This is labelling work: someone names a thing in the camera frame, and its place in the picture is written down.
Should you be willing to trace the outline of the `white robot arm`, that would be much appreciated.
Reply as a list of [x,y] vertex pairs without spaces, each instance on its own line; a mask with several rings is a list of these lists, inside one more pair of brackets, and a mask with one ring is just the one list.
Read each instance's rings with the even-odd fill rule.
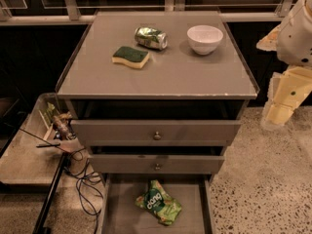
[[256,47],[275,51],[278,60],[288,65],[283,73],[273,73],[262,111],[262,127],[275,130],[283,127],[312,93],[312,0],[297,0]]

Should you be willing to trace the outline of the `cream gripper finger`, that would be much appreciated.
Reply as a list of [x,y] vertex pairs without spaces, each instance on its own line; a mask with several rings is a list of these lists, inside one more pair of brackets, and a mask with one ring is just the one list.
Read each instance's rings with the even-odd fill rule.
[[262,122],[266,125],[284,126],[292,116],[291,108],[267,101],[262,111]]
[[259,50],[270,52],[277,50],[277,39],[280,32],[280,26],[274,27],[266,36],[256,43]]

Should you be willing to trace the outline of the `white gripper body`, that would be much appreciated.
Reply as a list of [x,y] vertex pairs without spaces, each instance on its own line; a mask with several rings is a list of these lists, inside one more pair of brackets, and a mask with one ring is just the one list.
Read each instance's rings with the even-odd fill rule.
[[273,73],[268,99],[277,106],[298,108],[311,92],[312,69],[290,65],[283,73]]

